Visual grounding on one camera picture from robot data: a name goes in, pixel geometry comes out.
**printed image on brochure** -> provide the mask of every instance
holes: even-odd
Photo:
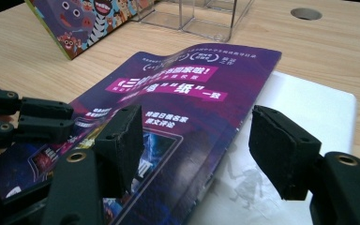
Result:
[[[93,146],[115,112],[137,104],[145,149],[132,193],[103,199],[107,223],[184,223],[280,56],[219,43],[137,52],[70,102],[75,127],[65,143],[15,143],[0,156],[0,195],[52,177],[63,154]]]

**magazine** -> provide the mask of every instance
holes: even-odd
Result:
[[[132,193],[104,199],[110,223],[180,224],[251,111],[281,52],[206,43],[158,56],[137,52],[70,102],[63,144],[15,143],[0,156],[2,198],[52,175],[57,159],[90,148],[115,112],[142,105],[144,152]]]

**colorful cartoon box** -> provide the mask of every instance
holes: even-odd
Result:
[[[25,0],[68,59],[128,21],[139,0]]]

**cartoon character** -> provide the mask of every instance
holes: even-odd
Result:
[[[116,4],[119,7],[119,13],[120,13],[122,22],[127,21],[128,18],[131,16],[129,8],[128,8],[128,0],[116,0]]]
[[[57,37],[57,39],[58,39],[58,41],[63,43],[62,44],[63,47],[69,53],[75,53],[75,55],[77,54],[76,53],[77,49],[80,49],[82,46],[81,40],[73,37],[71,32],[69,32],[69,33],[65,32],[64,35]]]
[[[70,32],[85,42],[92,33],[96,15],[83,11],[80,0],[35,0],[34,6],[56,37]]]
[[[113,17],[107,17],[107,24],[107,33],[110,33],[116,26],[116,24],[113,24]]]
[[[129,16],[133,16],[136,14],[137,12],[137,0],[129,0],[130,4],[128,4],[128,9],[131,15]]]
[[[120,13],[120,11],[115,11],[115,12],[113,13],[113,16],[114,16],[114,18],[115,18],[115,20],[116,20],[116,26],[119,26],[120,24],[122,24],[123,18],[121,18],[121,13]]]
[[[84,11],[92,11],[93,9],[93,4],[90,0],[83,0],[82,5]]]
[[[100,38],[104,36],[106,26],[106,16],[108,16],[113,9],[112,0],[95,0],[94,7],[96,11],[96,20],[93,26],[92,34],[87,39],[87,47],[92,46]]]
[[[152,4],[149,0],[135,0],[135,1],[137,1],[140,8],[147,8]]]

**clear plastic box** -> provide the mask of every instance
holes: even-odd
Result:
[[[139,10],[134,21],[227,42],[254,0],[147,1],[148,7]]]

